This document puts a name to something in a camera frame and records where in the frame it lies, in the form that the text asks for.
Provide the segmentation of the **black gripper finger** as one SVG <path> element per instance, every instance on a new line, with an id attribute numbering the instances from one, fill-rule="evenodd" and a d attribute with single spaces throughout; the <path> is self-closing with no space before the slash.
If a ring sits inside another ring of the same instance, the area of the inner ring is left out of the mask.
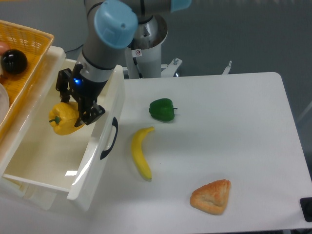
<path id="1" fill-rule="evenodd" d="M 78 118 L 74 126 L 79 127 L 82 124 L 89 125 L 96 122 L 104 114 L 105 109 L 98 105 L 95 101 L 80 101 L 78 102 Z"/>
<path id="2" fill-rule="evenodd" d="M 71 77 L 71 69 L 63 69 L 58 72 L 56 90 L 59 92 L 61 102 L 69 102 L 72 94 L 69 78 Z"/>

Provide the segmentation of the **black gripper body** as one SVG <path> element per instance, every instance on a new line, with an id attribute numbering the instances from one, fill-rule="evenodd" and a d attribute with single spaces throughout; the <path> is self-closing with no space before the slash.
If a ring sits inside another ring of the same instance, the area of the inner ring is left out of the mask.
<path id="1" fill-rule="evenodd" d="M 88 115 L 91 112 L 102 115 L 105 109 L 97 104 L 97 100 L 107 81 L 91 81 L 80 73 L 82 69 L 83 65 L 79 63 L 72 70 L 69 78 L 71 96 L 78 103 L 78 111 L 81 115 Z"/>

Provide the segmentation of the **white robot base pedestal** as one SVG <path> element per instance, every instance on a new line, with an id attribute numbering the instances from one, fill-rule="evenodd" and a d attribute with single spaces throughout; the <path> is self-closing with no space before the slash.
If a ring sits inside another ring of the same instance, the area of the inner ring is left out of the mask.
<path id="1" fill-rule="evenodd" d="M 182 60 L 162 64 L 162 44 L 168 35 L 167 23 L 160 15 L 140 18 L 134 39 L 125 50 L 129 79 L 169 78 L 177 75 Z"/>

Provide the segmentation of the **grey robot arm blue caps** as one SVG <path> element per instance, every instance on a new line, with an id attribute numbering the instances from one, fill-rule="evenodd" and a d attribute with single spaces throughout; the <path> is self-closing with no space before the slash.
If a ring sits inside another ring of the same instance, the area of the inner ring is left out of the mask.
<path id="1" fill-rule="evenodd" d="M 73 69 L 59 71 L 56 90 L 62 102 L 78 104 L 74 127 L 97 121 L 105 109 L 100 92 L 118 60 L 125 56 L 144 78 L 161 75 L 161 46 L 168 28 L 163 12 L 188 8 L 189 0 L 87 0 L 89 34 Z"/>

